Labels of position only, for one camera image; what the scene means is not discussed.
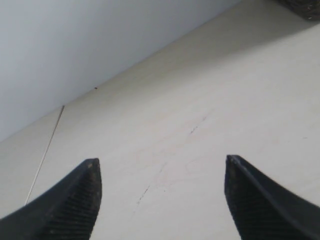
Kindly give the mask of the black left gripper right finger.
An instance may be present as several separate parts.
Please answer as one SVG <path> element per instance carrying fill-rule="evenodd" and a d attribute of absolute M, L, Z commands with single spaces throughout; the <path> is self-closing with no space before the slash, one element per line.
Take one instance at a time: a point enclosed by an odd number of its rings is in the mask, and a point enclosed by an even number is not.
<path fill-rule="evenodd" d="M 319 206 L 299 197 L 239 155 L 225 161 L 224 195 L 243 240 L 318 240 Z"/>

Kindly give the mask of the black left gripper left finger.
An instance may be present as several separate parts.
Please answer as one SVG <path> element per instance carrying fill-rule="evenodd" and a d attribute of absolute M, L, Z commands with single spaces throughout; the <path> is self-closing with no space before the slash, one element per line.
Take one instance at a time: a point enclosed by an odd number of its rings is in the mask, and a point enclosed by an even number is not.
<path fill-rule="evenodd" d="M 0 220 L 2 240 L 88 240 L 102 201 L 97 158 L 84 160 L 42 195 Z"/>

